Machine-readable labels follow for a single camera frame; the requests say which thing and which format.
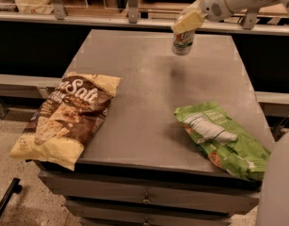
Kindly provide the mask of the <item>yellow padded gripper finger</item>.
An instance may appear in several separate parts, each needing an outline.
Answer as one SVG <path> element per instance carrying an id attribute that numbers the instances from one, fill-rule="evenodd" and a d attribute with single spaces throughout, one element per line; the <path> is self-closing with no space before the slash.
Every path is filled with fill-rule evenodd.
<path id="1" fill-rule="evenodd" d="M 181 16 L 199 14 L 202 15 L 201 0 L 196 0 L 194 3 L 186 7 L 181 13 Z"/>
<path id="2" fill-rule="evenodd" d="M 184 32 L 196 30 L 202 26 L 203 22 L 204 14 L 193 10 L 178 18 L 171 29 L 174 34 L 183 34 Z"/>

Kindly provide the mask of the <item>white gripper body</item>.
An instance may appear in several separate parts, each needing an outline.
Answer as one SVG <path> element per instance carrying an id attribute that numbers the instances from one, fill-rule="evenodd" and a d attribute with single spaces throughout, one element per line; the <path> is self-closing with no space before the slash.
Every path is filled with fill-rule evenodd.
<path id="1" fill-rule="evenodd" d="M 205 18 L 211 22 L 219 22 L 233 16 L 229 0 L 201 0 L 200 6 Z"/>

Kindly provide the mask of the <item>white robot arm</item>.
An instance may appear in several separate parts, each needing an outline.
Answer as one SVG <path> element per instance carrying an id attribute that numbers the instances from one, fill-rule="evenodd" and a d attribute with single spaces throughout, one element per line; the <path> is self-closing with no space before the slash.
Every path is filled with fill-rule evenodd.
<path id="1" fill-rule="evenodd" d="M 185 8 L 172 27 L 175 34 L 196 30 L 206 20 L 219 22 L 245 10 L 282 4 L 289 17 L 289 0 L 198 0 Z M 262 184 L 255 226 L 289 226 L 289 133 L 274 146 Z"/>

